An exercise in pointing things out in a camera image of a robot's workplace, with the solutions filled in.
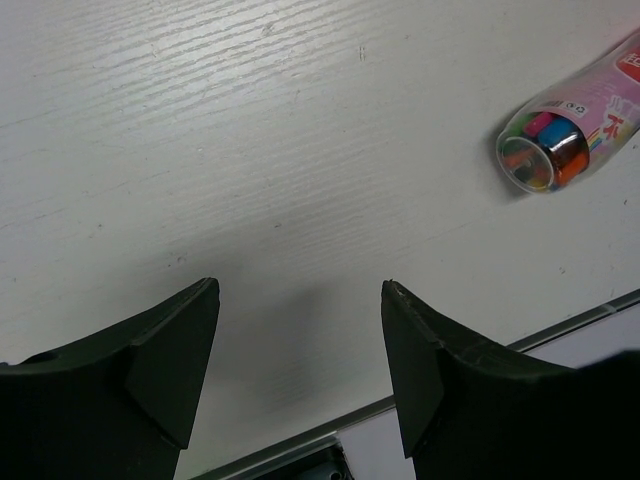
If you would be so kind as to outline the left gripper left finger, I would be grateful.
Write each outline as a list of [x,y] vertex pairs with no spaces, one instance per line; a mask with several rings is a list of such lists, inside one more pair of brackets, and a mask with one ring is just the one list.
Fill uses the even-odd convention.
[[219,283],[1,366],[4,479],[171,479],[189,446]]

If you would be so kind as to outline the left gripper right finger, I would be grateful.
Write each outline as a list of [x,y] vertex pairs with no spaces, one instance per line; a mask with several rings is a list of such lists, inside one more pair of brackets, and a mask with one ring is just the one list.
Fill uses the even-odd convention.
[[381,318],[405,455],[420,479],[635,479],[639,355],[573,369],[509,349],[402,284]]

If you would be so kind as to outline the pink capped eraser bottle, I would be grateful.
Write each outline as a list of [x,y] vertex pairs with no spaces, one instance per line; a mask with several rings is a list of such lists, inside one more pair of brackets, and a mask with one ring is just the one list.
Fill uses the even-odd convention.
[[639,131],[639,33],[525,104],[496,139],[506,176],[529,193],[598,170]]

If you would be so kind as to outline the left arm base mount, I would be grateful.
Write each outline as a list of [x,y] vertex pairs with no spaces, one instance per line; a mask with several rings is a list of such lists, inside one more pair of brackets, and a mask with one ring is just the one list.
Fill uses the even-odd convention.
[[352,478],[344,452],[337,445],[243,476],[243,479],[257,480],[347,480]]

